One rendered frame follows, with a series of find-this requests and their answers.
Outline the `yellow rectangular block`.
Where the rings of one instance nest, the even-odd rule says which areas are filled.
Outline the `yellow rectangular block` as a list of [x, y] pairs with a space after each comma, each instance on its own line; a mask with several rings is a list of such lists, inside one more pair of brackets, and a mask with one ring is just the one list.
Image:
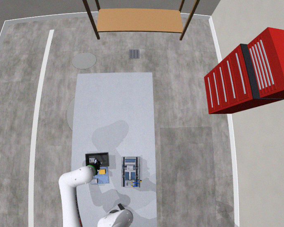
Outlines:
[[106, 169], [100, 169], [99, 174], [106, 174]]

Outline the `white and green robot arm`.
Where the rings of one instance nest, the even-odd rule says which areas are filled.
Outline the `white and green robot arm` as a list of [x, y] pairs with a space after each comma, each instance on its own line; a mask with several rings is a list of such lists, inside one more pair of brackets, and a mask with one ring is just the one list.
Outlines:
[[[87, 184], [99, 172], [97, 165], [89, 164], [77, 170], [64, 173], [59, 178], [63, 208], [63, 227], [83, 227], [78, 202], [77, 189], [79, 185]], [[98, 221], [98, 227], [129, 227], [133, 222], [133, 214], [128, 209], [112, 210]]]

